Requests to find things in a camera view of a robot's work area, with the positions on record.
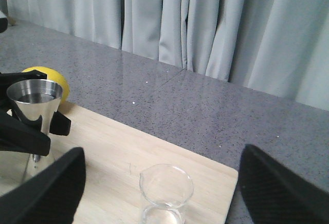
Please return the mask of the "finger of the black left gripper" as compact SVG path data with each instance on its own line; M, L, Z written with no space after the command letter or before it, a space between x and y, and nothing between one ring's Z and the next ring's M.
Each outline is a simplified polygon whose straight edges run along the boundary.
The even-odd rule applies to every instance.
M1 74L1 102L23 123L42 118L41 132L67 136L71 120L58 111L62 87L37 70Z
M50 138L41 132L42 118L27 124L7 114L7 102L1 102L1 151L47 156Z

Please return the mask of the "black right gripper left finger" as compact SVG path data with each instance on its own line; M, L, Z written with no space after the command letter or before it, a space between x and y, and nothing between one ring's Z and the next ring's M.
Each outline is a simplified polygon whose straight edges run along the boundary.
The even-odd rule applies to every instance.
M81 147L1 197L1 223L73 223L85 188Z

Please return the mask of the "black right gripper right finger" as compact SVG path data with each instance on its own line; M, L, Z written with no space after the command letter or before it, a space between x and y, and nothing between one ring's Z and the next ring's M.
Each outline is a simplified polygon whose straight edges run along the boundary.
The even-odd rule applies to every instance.
M328 193L246 144L239 186L253 223L328 223Z

